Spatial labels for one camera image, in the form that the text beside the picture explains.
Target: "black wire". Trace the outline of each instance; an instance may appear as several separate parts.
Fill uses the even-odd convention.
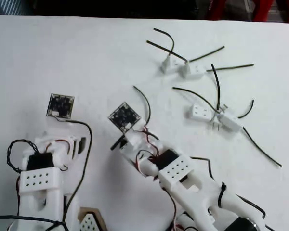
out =
[[[68,167],[63,165],[65,167],[65,169],[60,169],[62,172],[68,171]]]
[[[146,103],[148,104],[148,108],[149,108],[149,115],[148,115],[148,118],[146,119],[146,125],[149,123],[150,121],[150,118],[151,118],[151,106],[150,106],[150,103],[149,103],[149,100],[148,98],[145,96],[145,94],[143,94],[136,86],[133,86],[145,99]]]
[[[254,64],[247,64],[247,65],[241,65],[241,66],[230,66],[230,67],[221,67],[221,68],[216,68],[216,71],[221,71],[221,70],[232,70],[232,69],[237,69],[237,68],[243,68],[243,67],[249,67],[249,66],[254,66]]]
[[[243,114],[242,116],[239,116],[238,118],[239,118],[239,119],[242,119],[242,118],[244,118],[245,116],[247,116],[247,115],[250,113],[250,111],[252,110],[252,107],[253,107],[253,106],[254,106],[254,100],[251,101],[250,109],[249,109],[245,114]]]
[[[149,136],[152,136],[152,137],[154,137],[156,140],[159,141],[159,138],[158,138],[156,135],[154,135],[153,133],[149,132],[149,131],[140,131],[140,132],[142,132],[142,133],[144,133],[144,134],[147,134],[147,135],[149,135]]]
[[[224,49],[224,48],[225,48],[225,46],[222,46],[222,47],[220,47],[219,49],[216,49],[216,50],[214,50],[214,51],[211,51],[210,53],[204,54],[204,55],[202,55],[202,56],[200,56],[200,57],[198,57],[198,58],[195,58],[195,59],[191,59],[189,62],[193,62],[193,61],[202,59],[202,58],[207,57],[207,56],[209,56],[210,54],[214,54],[214,53],[216,53],[216,52],[218,52],[218,51],[220,51],[221,49]]]
[[[188,227],[186,227],[183,231],[186,231],[186,230],[188,230],[188,229],[194,229],[194,230],[196,230],[196,231],[199,231],[198,229],[196,229],[196,228],[193,227],[193,226],[188,226]]]
[[[171,40],[172,40],[172,47],[171,47],[171,51],[173,51],[173,48],[174,48],[174,40],[173,40],[173,38],[171,37],[171,35],[170,34],[168,34],[167,32],[165,32],[165,31],[162,31],[162,30],[160,30],[160,29],[157,29],[157,28],[153,28],[155,31],[157,31],[157,32],[159,32],[159,33],[162,33],[162,34],[164,34],[164,35],[167,35]]]
[[[227,189],[227,186],[225,185],[225,183],[223,182],[222,183],[222,186],[221,186],[221,193],[220,195],[218,196],[218,207],[219,208],[222,208],[222,197],[223,197],[223,193],[226,191]]]
[[[215,111],[216,113],[219,113],[219,111],[217,111],[208,100],[206,100],[203,96],[199,95],[198,93],[193,92],[193,91],[188,90],[188,89],[177,88],[177,87],[172,87],[172,89],[187,91],[187,92],[189,92],[189,93],[192,93],[192,94],[200,97],[202,100],[204,100],[204,101],[213,109],[213,111]]]
[[[87,129],[89,130],[89,133],[90,133],[90,143],[89,143],[89,147],[88,147],[88,152],[87,152],[87,156],[86,156],[86,160],[85,160],[85,164],[84,164],[84,167],[83,167],[83,172],[82,172],[82,176],[81,176],[81,179],[76,187],[76,189],[74,190],[71,198],[69,199],[66,207],[65,207],[65,210],[63,212],[63,217],[62,217],[62,221],[64,222],[66,220],[66,215],[67,215],[67,211],[68,211],[68,208],[69,206],[71,205],[72,203],[72,200],[73,198],[75,197],[78,189],[80,188],[82,182],[83,182],[83,179],[85,177],[85,173],[86,173],[86,168],[87,168],[87,163],[88,163],[88,160],[89,160],[89,156],[90,156],[90,150],[91,150],[91,146],[92,146],[92,140],[93,140],[93,134],[92,134],[92,130],[91,130],[91,127],[86,124],[85,122],[82,122],[82,121],[77,121],[77,120],[59,120],[57,117],[55,117],[56,120],[58,120],[59,122],[67,122],[67,123],[74,123],[74,124],[82,124],[84,126],[87,127]]]
[[[12,147],[13,147],[13,145],[14,145],[15,143],[17,143],[17,142],[24,142],[24,143],[29,144],[29,145],[32,147],[32,149],[34,150],[34,154],[40,154],[40,152],[39,152],[37,146],[36,146],[33,142],[31,142],[31,141],[29,141],[29,140],[25,140],[25,139],[14,140],[14,141],[10,144],[10,146],[8,147],[8,151],[7,151],[6,163],[7,163],[8,166],[10,166],[15,172],[21,173],[22,170],[21,170],[20,168],[18,168],[18,167],[15,167],[15,166],[11,163],[11,159],[10,159],[10,157],[11,157],[11,152],[12,152]]]
[[[113,151],[125,138],[125,135],[123,134],[120,136],[120,138],[110,147],[110,150]]]
[[[220,103],[221,103],[221,87],[220,87],[220,82],[218,81],[218,77],[217,77],[217,73],[216,70],[214,68],[214,65],[211,64],[212,70],[214,72],[214,76],[216,79],[216,84],[217,84],[217,105],[216,105],[216,110],[220,110]]]
[[[205,161],[207,161],[207,162],[208,162],[208,168],[209,168],[209,175],[210,175],[210,177],[211,177],[213,180],[215,180],[214,177],[213,177],[213,174],[212,174],[211,160],[210,160],[210,159],[202,158],[202,157],[193,157],[193,156],[191,156],[191,159],[194,159],[194,160],[205,160]]]
[[[149,43],[149,44],[152,45],[152,46],[155,46],[155,47],[157,47],[157,48],[160,48],[160,49],[163,50],[163,51],[166,51],[166,52],[168,52],[168,53],[170,53],[170,54],[173,54],[174,56],[177,56],[179,59],[182,59],[184,62],[188,63],[188,60],[187,60],[186,58],[183,58],[182,56],[178,55],[177,53],[174,53],[173,51],[168,50],[168,49],[166,49],[166,48],[164,48],[164,47],[162,47],[162,46],[159,46],[159,45],[157,45],[156,43],[153,43],[153,42],[151,42],[151,41],[149,41],[149,40],[147,40],[146,42]]]
[[[48,222],[48,223],[52,223],[54,225],[56,225],[56,227],[62,225],[65,231],[68,231],[67,225],[65,222],[61,222],[61,221],[54,221],[54,220],[49,220],[49,219],[45,219],[45,218],[35,218],[35,217],[24,217],[24,216],[15,216],[15,215],[4,215],[4,216],[0,216],[0,219],[15,219],[15,220],[34,220],[34,221],[42,221],[42,222]]]
[[[268,229],[268,230],[271,230],[271,231],[275,231],[275,230],[273,230],[270,226],[268,226],[268,225],[265,225],[265,227]]]
[[[256,144],[256,142],[253,140],[253,138],[250,136],[250,134],[247,132],[246,128],[243,127],[243,130],[245,131],[246,135],[249,137],[249,139],[251,140],[251,142],[258,148],[258,150],[260,152],[262,152],[267,158],[269,158],[271,161],[273,161],[275,164],[277,164],[278,166],[282,167],[282,165],[280,163],[278,163],[275,159],[273,159],[272,157],[270,157],[267,153],[265,153],[264,150],[262,150],[258,144]]]
[[[266,213],[265,213],[265,211],[264,211],[262,208],[260,208],[260,207],[259,207],[258,205],[256,205],[255,203],[249,201],[248,199],[244,198],[243,196],[239,196],[239,195],[237,195],[237,196],[238,196],[242,201],[244,201],[245,203],[253,206],[253,207],[256,208],[259,212],[261,212],[261,213],[262,213],[262,218],[265,219]]]

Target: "circuit board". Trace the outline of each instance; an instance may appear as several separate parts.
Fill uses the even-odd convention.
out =
[[[73,103],[73,96],[51,94],[46,115],[70,119],[72,115]]]
[[[120,105],[109,117],[123,133],[135,125],[141,117],[126,103]]]

